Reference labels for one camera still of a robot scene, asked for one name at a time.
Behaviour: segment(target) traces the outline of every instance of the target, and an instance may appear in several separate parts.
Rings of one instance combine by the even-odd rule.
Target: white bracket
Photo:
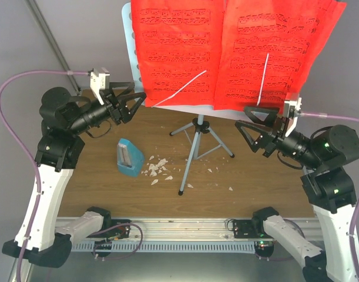
[[[101,68],[100,72],[94,69],[90,73],[90,88],[94,96],[98,99],[101,105],[104,104],[104,101],[99,91],[109,88],[109,82],[110,82],[110,73],[105,68]]]
[[[302,98],[299,97],[299,93],[286,94],[284,102],[283,116],[289,119],[288,127],[285,133],[285,137],[289,136],[291,132],[296,128],[298,116],[297,113],[301,109]]]

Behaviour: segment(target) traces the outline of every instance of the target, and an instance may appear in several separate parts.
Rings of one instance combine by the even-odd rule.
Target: floor
[[[123,253],[110,254],[109,258]],[[275,245],[275,258],[288,253]],[[61,268],[34,266],[29,282],[304,282],[295,260],[259,260],[253,254],[136,253],[118,261],[95,261],[91,253],[71,253]]]
[[[127,124],[113,125],[100,139],[83,135],[84,150],[65,190],[59,216],[81,216],[90,206],[99,206],[112,216],[127,217],[250,217],[257,209],[273,206],[284,217],[313,217],[301,188],[300,170],[281,164],[276,154],[269,159],[263,151],[251,152],[233,120],[206,117],[213,130],[235,154],[232,159],[217,149],[193,161],[183,196],[178,196],[190,143],[185,133],[169,132],[196,116],[164,109],[140,107]],[[92,129],[97,135],[107,129]],[[188,130],[193,137],[193,127]],[[167,171],[156,177],[140,174],[129,177],[118,172],[116,145],[129,139],[145,155],[148,163],[166,159]],[[216,146],[210,134],[202,137],[200,152]],[[158,182],[151,185],[154,179]]]

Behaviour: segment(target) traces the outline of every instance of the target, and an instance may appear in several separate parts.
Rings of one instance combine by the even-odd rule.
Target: black bracket
[[[327,275],[327,257],[325,252],[321,252],[315,257],[305,257],[306,266],[302,273],[306,282],[332,282]]]
[[[35,161],[38,166],[55,167],[56,172],[74,169],[84,145],[79,136],[61,129],[51,129],[39,141]]]
[[[197,118],[194,118],[193,120],[192,120],[192,123],[193,123],[193,125],[195,126],[195,132],[201,132],[201,133],[203,133],[203,134],[207,134],[207,133],[209,133],[209,122],[207,122],[207,121],[203,121],[203,124],[198,124],[198,122],[197,122]]]

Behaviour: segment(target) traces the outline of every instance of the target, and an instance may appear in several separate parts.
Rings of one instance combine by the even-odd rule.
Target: gray wall
[[[31,69],[60,69],[24,1],[0,1],[0,86],[10,76]],[[7,119],[35,154],[40,138],[38,109],[42,94],[67,78],[30,76],[5,90],[2,107]],[[24,218],[33,187],[33,169],[0,121],[0,281],[6,281],[13,259],[1,253]]]
[[[70,68],[105,67],[112,81],[132,81],[122,23],[130,0],[36,0]],[[76,78],[81,87],[89,80]]]
[[[301,92],[303,110],[359,118],[359,0],[348,1],[341,19],[326,47],[315,61]],[[359,124],[304,117],[299,130],[308,136],[316,129],[342,123],[354,128]],[[346,166],[359,195],[359,160]]]

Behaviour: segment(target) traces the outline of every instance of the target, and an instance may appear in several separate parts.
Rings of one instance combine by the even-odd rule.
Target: metal frame
[[[46,20],[43,17],[42,12],[39,9],[37,2],[35,0],[25,0],[25,3],[27,4],[33,17],[35,18],[42,33],[45,35],[45,38],[48,41],[48,44],[49,44],[50,48],[52,49],[52,52],[54,53],[55,57],[59,61],[63,70],[70,71],[71,69],[69,68],[69,65],[68,65],[66,59],[64,58],[63,53],[62,53],[61,49],[59,48],[58,43],[56,42],[48,24],[46,23]],[[76,94],[79,95],[80,86],[76,82],[75,78],[71,75],[68,75],[67,77],[68,77],[69,82],[71,83],[73,89],[75,90]]]
[[[56,227],[64,226],[77,217],[58,217]],[[159,253],[254,253],[254,241],[235,239],[232,231],[226,229],[229,219],[204,218],[130,218],[144,233],[141,252]],[[309,241],[322,241],[319,221],[315,218],[292,219],[304,232]],[[131,227],[128,239],[114,241],[106,252],[132,251],[140,240],[139,231]],[[94,241],[86,239],[73,246],[72,251],[92,251]]]

